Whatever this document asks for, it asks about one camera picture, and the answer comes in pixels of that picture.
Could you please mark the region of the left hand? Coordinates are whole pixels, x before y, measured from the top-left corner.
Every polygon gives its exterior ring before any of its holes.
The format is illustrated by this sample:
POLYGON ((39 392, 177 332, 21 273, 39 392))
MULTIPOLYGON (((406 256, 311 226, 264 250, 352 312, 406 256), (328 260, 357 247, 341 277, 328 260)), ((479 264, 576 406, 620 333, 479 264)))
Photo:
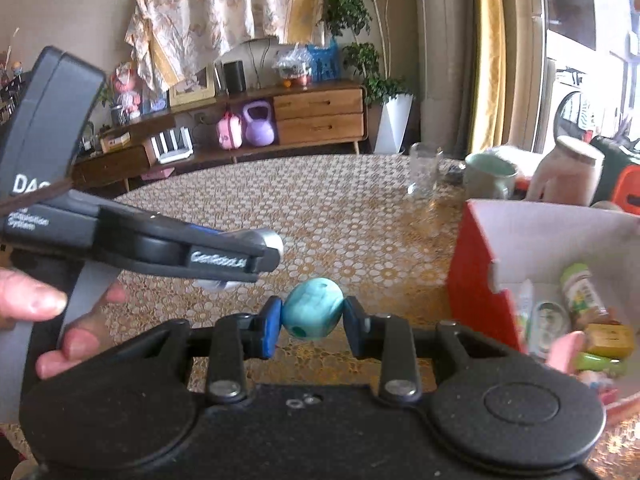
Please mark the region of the left hand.
MULTIPOLYGON (((1 326, 9 322, 43 322, 61 314, 67 297, 54 287, 15 270, 1 269, 1 326)), ((127 293, 120 281, 111 284, 91 312, 66 330, 62 347, 43 353, 36 362, 40 379, 66 372, 105 351, 112 338, 105 325, 102 307, 123 304, 127 293)))

